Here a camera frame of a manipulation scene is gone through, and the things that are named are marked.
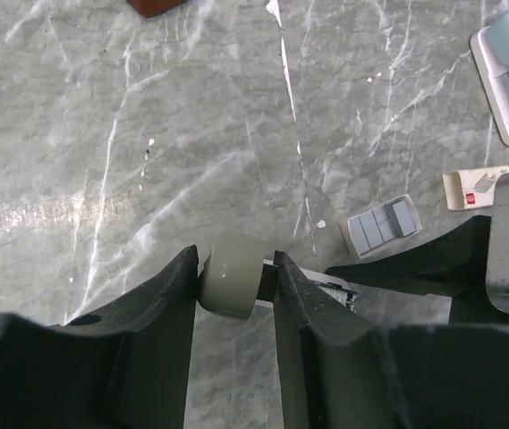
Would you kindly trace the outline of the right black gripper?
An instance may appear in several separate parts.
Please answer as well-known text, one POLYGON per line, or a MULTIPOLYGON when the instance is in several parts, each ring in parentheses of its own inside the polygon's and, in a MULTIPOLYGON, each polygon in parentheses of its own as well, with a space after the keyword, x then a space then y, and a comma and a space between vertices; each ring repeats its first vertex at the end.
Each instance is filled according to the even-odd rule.
POLYGON ((509 323, 509 173, 499 179, 488 214, 416 248, 331 266, 326 274, 382 290, 455 296, 451 322, 509 323))

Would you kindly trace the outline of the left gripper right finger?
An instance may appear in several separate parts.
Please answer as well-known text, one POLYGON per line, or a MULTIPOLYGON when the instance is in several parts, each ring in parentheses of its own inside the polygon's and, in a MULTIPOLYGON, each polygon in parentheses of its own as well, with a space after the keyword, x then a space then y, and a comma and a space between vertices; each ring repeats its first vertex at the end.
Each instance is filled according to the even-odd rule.
POLYGON ((276 252, 287 428, 509 428, 509 325, 378 326, 276 252))

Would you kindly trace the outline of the white staple box sleeve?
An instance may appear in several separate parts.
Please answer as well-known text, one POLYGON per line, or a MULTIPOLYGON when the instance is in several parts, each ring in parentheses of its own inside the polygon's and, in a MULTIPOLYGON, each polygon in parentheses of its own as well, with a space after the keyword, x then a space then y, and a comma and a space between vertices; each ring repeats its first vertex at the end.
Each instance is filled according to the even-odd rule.
POLYGON ((493 206, 496 183, 507 173, 508 165, 443 173, 447 208, 464 211, 493 206))

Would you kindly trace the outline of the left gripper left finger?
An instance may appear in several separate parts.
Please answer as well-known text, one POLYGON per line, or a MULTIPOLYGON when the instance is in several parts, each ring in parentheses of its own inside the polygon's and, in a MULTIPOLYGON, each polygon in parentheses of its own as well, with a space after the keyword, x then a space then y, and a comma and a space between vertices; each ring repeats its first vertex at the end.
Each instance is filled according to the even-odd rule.
POLYGON ((0 428, 180 428, 198 250, 66 325, 0 313, 0 428))

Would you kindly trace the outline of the staple tray with staples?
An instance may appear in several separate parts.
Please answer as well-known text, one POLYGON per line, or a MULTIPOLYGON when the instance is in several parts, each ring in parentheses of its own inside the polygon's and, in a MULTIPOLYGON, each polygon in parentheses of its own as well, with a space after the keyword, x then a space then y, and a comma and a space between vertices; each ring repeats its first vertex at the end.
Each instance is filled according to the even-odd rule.
POLYGON ((418 211, 408 194, 338 222, 351 255, 364 259, 416 235, 422 229, 418 211))

